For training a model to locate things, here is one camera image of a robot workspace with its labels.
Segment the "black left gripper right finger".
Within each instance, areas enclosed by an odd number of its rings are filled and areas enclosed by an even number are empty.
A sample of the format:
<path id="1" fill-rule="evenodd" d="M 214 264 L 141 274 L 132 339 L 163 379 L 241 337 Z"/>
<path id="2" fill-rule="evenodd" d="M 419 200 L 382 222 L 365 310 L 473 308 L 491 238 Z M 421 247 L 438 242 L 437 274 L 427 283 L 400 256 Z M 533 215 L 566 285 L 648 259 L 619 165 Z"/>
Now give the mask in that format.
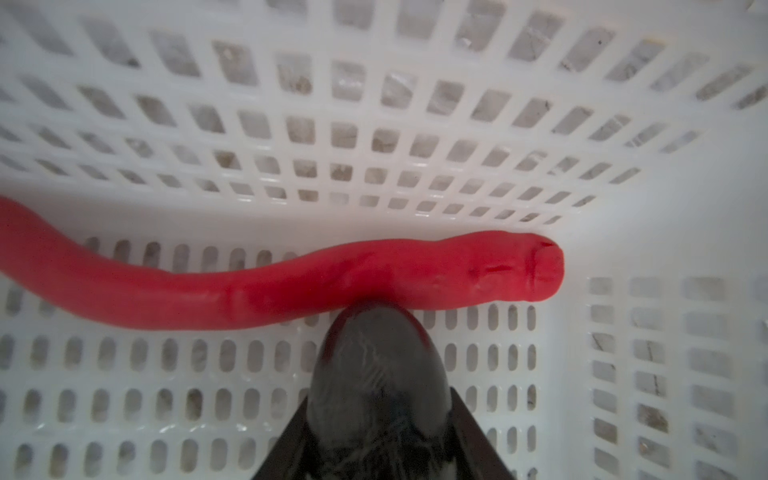
<path id="1" fill-rule="evenodd" d="M 456 478 L 514 480 L 516 475 L 501 460 L 456 389 L 451 387 L 450 394 L 452 407 L 449 422 Z"/>

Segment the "white plastic basket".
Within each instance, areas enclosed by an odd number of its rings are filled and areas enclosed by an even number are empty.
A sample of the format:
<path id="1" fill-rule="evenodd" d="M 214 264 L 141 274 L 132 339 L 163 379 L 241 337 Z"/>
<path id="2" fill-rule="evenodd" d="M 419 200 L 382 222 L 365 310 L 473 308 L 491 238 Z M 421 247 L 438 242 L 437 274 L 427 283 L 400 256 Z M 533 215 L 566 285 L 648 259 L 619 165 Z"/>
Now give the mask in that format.
<path id="1" fill-rule="evenodd" d="M 5 1 L 1 192 L 173 273 L 547 236 L 417 313 L 510 473 L 767 475 L 763 1 Z"/>

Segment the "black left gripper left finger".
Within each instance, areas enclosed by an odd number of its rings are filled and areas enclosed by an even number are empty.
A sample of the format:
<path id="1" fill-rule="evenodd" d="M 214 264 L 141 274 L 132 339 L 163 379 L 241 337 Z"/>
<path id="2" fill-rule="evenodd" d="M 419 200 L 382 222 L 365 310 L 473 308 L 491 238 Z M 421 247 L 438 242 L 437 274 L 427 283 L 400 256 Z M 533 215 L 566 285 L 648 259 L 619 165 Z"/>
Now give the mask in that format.
<path id="1" fill-rule="evenodd" d="M 302 480 L 307 477 L 305 450 L 310 438 L 307 404 L 308 399 L 305 398 L 252 480 Z"/>

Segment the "red toy chili pepper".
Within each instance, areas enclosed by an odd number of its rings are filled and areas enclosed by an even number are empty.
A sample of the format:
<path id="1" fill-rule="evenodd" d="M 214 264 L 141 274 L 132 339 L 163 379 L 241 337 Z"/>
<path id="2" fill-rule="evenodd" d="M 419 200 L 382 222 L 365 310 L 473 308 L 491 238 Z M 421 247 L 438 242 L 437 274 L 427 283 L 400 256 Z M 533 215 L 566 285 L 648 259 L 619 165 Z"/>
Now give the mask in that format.
<path id="1" fill-rule="evenodd" d="M 355 242 L 247 270 L 171 273 L 93 253 L 3 198 L 1 270 L 48 303 L 102 324 L 209 331 L 267 326 L 361 300 L 414 310 L 541 302 L 560 289 L 565 255 L 541 235 L 483 231 Z"/>

